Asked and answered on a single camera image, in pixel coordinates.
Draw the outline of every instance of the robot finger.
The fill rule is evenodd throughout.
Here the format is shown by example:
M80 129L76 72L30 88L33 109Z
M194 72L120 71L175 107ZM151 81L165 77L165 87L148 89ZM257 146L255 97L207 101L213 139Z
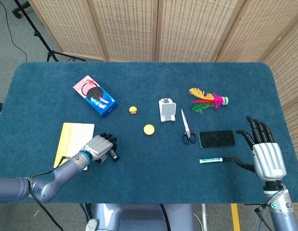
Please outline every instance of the robot finger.
M112 149L113 149L114 151L116 151L116 149L117 149L117 144L116 144L115 141L112 142Z
M255 141L253 140L251 135L245 130L237 130L236 133L244 136L244 138L245 138L247 144L249 145L250 149L253 150L253 145L255 144Z
M265 123L261 122L261 124L262 124L262 126L264 127L265 134L267 135L269 142L271 142L271 143L275 143L275 140L274 140L274 138L273 138L271 129L270 129Z
M254 165L251 165L251 164L246 164L244 162L242 162L239 157L237 156L233 156L232 159L234 160L234 162L239 165L241 168L244 168L248 171L251 171L251 172L256 172L255 171L255 166Z
M117 161L120 159L120 156L113 149L110 149L109 153L113 161Z
M101 133L100 136L103 137L103 138L105 138L106 133L105 132L104 133Z
M255 142L256 143L262 143L262 139L261 139L261 136L260 136L260 133L259 133L259 130L258 130L258 127L257 127L255 121L250 116L247 116L246 119L250 123L250 127L251 127L251 130L253 132Z
M110 137L112 137L112 134L107 134L104 138L108 140Z
M262 124L261 124L258 120L254 119L254 121L255 121L255 123L256 123L257 126L258 126L258 129L259 129L259 131L260 131L260 135L261 135L261 139L262 139L262 141L263 141L264 143L267 143L267 142L268 142L268 139L267 139L267 137L266 137L264 127L262 126Z
M111 138L109 138L109 142L111 142L111 143L117 142L117 138L111 137Z

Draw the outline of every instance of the notepad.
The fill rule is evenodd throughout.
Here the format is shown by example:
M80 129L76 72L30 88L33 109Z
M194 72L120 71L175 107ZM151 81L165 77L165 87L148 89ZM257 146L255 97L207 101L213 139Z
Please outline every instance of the notepad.
M72 157L77 154L92 139L94 127L94 124L64 123L54 167L57 167L63 156Z

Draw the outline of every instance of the whiteboard marker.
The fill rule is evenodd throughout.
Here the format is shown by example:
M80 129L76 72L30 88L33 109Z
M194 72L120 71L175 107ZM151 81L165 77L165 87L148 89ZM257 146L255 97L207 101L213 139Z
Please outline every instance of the whiteboard marker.
M199 163L200 164L205 164L205 163L222 162L222 161L230 161L230 160L232 160L231 157L209 158L209 159L200 159Z

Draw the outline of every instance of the blue table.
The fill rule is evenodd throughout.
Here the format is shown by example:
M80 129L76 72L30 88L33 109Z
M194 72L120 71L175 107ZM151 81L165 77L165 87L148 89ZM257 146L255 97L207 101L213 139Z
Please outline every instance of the blue table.
M72 88L90 75L118 100L106 118ZM229 104L204 114L190 111L192 87L216 92ZM176 121L160 122L161 98L177 104ZM129 107L138 108L131 115ZM181 137L183 108L191 130L250 130L246 116L266 122L283 152L289 187L298 202L298 162L272 73L262 63L26 63L14 74L0 117L0 175L26 177L53 166L64 122L93 123L94 134L118 138L120 161L92 163L65 185L55 202L260 203L264 182L233 161L200 165L198 159L239 156L252 163L243 137L236 146L201 149ZM153 124L155 133L143 132Z

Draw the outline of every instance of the light stand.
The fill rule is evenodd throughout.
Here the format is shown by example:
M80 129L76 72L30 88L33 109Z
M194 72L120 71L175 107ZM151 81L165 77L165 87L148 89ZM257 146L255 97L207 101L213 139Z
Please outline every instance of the light stand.
M32 20L28 17L27 13L25 12L25 10L23 9L22 5L19 3L18 0L14 0L15 4L17 4L17 6L20 8L20 10L22 11L23 15L25 16L25 18L28 20L29 24L32 26L32 28L34 29L34 36L39 37L39 39L41 40L41 42L43 43L43 45L45 46L45 48L48 50L48 57L47 57L47 62L50 60L50 57L52 57L56 62L58 62L58 59L56 58L55 54L59 54L62 56L66 56L69 58L72 58L72 61L74 62L76 59L81 60L81 61L85 61L85 59L80 59L80 58L76 58L74 56L68 55L68 54L63 54L54 50L51 50L51 48L48 46L47 42L44 40L44 38L42 37L41 33L37 30L37 28L35 27L35 25L33 24Z

